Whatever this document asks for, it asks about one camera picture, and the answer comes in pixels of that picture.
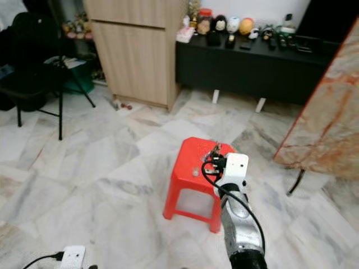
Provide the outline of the metal key bunch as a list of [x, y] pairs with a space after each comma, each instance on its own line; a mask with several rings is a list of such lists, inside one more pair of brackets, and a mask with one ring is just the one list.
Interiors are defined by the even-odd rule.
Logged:
[[205, 161], [215, 161], [218, 159], [223, 159], [225, 156], [222, 154], [222, 143], [216, 141], [215, 146], [210, 150], [210, 152], [205, 157]]

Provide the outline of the red plastic stool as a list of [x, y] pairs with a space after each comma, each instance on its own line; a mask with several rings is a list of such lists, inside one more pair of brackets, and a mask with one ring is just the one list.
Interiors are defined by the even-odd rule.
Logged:
[[[209, 231], [219, 233], [220, 220], [220, 198], [214, 193], [214, 187], [202, 176], [200, 165], [207, 154], [213, 150], [215, 142], [198, 137], [190, 137], [182, 141], [177, 154], [177, 159], [169, 177], [169, 186], [165, 200], [163, 217], [171, 220], [174, 215], [181, 215], [191, 219], [205, 222], [209, 225]], [[203, 217], [195, 213], [180, 210], [178, 201], [182, 191], [195, 191], [208, 195], [212, 198], [210, 217]]]

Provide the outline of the dark curved table leg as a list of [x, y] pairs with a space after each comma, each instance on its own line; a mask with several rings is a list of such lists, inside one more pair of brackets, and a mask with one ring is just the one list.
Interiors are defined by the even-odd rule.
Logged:
[[303, 176], [305, 176], [305, 172], [306, 172], [305, 169], [301, 169], [298, 172], [298, 175], [296, 177], [296, 180], [294, 181], [294, 184], [292, 185], [292, 187], [290, 187], [290, 189], [286, 193], [287, 197], [290, 197], [291, 195], [293, 195], [295, 190], [298, 188], [298, 186], [300, 186], [300, 183], [303, 180]]

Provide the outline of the black low sideboard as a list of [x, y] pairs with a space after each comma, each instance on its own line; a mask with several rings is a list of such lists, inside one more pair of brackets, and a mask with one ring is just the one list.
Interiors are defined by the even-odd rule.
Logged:
[[270, 49], [264, 41], [208, 46], [205, 36], [176, 43], [176, 82], [206, 90], [238, 93], [271, 101], [305, 105], [339, 49], [338, 43], [320, 43], [311, 52]]

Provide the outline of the orange veined marble table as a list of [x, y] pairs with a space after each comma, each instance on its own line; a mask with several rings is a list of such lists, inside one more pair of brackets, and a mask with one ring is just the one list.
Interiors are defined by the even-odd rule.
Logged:
[[273, 159], [359, 181], [359, 16]]

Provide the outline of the pink white box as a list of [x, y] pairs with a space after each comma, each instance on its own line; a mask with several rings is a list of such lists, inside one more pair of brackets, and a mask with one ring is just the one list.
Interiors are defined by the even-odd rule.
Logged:
[[194, 26], [185, 26], [181, 28], [176, 33], [176, 42], [177, 43], [189, 43], [190, 39], [195, 34]]

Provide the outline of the light wood cabinet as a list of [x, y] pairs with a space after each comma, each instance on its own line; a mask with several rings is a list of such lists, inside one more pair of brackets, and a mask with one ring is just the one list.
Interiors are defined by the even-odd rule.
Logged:
[[116, 102], [172, 110], [176, 33], [189, 0], [83, 0], [108, 88]]

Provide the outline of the white round head figurine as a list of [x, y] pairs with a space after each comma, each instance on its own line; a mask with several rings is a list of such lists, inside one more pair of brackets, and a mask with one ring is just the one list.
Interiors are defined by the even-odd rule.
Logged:
[[237, 16], [231, 16], [226, 20], [226, 31], [229, 34], [235, 34], [240, 26], [241, 20]]

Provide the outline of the black round head figurine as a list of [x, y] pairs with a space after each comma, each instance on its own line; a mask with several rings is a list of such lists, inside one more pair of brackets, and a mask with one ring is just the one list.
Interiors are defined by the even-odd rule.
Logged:
[[225, 33], [227, 28], [227, 18], [225, 15], [217, 15], [213, 18], [211, 29], [213, 33]]

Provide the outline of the yellow round head figurine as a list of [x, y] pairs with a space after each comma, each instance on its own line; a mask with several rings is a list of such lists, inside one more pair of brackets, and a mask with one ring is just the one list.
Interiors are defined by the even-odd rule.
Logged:
[[251, 18], [243, 18], [238, 26], [238, 33], [242, 36], [248, 36], [254, 28], [254, 20]]

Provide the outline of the red lidded jar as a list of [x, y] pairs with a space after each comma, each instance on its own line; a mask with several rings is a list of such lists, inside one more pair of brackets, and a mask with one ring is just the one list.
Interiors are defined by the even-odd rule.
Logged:
[[197, 14], [197, 33], [200, 35], [206, 35], [209, 33], [212, 20], [212, 10], [210, 8], [200, 8]]

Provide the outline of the black tray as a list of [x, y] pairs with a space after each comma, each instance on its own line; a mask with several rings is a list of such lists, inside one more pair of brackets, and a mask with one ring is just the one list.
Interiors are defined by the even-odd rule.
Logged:
[[295, 48], [299, 52], [313, 53], [317, 50], [317, 47], [321, 44], [321, 39], [310, 38], [309, 36], [294, 36]]

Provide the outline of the gold ornament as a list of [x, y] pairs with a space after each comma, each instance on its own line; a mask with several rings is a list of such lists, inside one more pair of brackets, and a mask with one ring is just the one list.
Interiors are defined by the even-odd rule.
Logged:
[[188, 16], [190, 18], [190, 27], [197, 27], [200, 8], [201, 0], [188, 0]]

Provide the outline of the green bin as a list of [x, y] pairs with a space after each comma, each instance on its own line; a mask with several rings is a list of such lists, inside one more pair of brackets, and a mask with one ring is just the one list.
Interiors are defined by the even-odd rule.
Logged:
[[95, 84], [88, 64], [69, 70], [72, 76], [63, 84], [64, 92], [81, 95], [82, 92], [90, 93], [93, 91]]

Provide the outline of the black folding chair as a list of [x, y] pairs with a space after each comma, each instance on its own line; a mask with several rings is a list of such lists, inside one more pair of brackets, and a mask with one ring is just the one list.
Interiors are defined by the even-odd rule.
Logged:
[[94, 108], [96, 105], [80, 80], [75, 77], [62, 49], [62, 32], [56, 21], [46, 15], [28, 11], [18, 13], [3, 31], [7, 38], [2, 44], [4, 61], [11, 72], [2, 76], [1, 92], [20, 106], [21, 101], [46, 97], [57, 98], [57, 112], [46, 114], [58, 119], [58, 139], [63, 139], [63, 89], [72, 81]]

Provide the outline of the white papers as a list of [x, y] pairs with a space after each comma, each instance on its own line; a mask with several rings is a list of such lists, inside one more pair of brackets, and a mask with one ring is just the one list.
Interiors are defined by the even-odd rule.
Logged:
[[82, 61], [82, 59], [77, 59], [75, 57], [54, 56], [47, 59], [44, 64], [51, 64], [56, 67], [67, 67], [67, 69], [74, 69], [75, 67], [87, 64], [87, 61]]

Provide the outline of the black television screen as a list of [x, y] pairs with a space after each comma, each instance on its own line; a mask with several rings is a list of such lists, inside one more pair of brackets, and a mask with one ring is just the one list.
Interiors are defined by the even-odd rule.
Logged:
[[296, 34], [341, 43], [358, 15], [359, 0], [311, 0]]

